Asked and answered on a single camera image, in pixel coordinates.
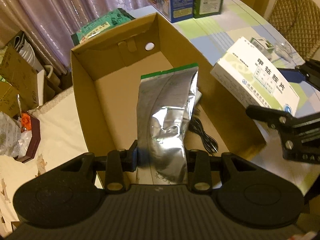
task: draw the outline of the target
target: white cloth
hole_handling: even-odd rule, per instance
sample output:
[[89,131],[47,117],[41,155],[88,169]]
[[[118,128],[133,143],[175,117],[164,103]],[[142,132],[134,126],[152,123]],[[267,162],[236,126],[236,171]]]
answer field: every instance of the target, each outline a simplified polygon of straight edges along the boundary
[[33,160],[20,163],[8,156],[0,156],[0,183],[4,181],[5,196],[0,194],[0,214],[6,232],[11,232],[11,221],[18,221],[12,205],[14,192],[38,173],[43,174],[62,163],[88,151],[76,109],[73,88],[65,90],[52,101],[33,112],[40,120],[41,141]]

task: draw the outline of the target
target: checkered tablecloth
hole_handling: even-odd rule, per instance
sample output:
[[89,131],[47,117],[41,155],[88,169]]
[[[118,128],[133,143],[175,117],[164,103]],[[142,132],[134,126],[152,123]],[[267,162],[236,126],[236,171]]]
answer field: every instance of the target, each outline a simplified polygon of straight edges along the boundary
[[[138,18],[155,12],[157,10],[153,6],[147,6],[129,13]],[[262,36],[274,45],[286,42],[270,23],[240,0],[223,0],[220,15],[188,19],[173,25],[212,65],[242,36],[248,40]],[[304,60],[293,48],[292,52],[291,63],[274,55],[271,62],[278,68],[293,69],[296,65],[302,65]],[[306,82],[290,84],[300,97],[296,117],[320,111],[319,91]],[[281,151],[279,137],[273,138],[252,162],[291,181],[305,194],[320,174],[320,165],[286,161]]]

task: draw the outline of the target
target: silver foil bag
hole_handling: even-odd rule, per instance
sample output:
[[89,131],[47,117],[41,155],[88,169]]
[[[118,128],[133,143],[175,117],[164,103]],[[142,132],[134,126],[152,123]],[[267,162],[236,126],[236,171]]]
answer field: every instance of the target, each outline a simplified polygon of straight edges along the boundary
[[188,182],[183,139],[195,102],[197,78],[197,64],[141,77],[137,183]]

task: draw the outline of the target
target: purple curtain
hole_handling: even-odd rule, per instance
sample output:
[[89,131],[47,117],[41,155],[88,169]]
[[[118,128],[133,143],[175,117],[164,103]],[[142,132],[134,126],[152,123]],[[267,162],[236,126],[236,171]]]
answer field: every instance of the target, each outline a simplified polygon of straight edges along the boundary
[[0,13],[6,14],[0,18],[6,19],[8,33],[0,35],[0,46],[21,29],[46,64],[53,65],[57,73],[66,73],[73,47],[71,34],[115,8],[130,11],[146,5],[147,0],[0,0]]

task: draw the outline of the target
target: brown tray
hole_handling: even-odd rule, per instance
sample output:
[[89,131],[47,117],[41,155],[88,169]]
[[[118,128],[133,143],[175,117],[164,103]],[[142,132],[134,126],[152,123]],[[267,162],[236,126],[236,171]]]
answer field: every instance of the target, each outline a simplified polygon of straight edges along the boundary
[[30,116],[30,121],[31,121],[32,138],[31,138],[26,155],[21,158],[14,158],[17,162],[22,162],[22,163],[26,163],[35,157],[36,151],[38,149],[38,145],[41,139],[40,121],[37,118],[33,117],[31,114],[28,114],[28,115]]

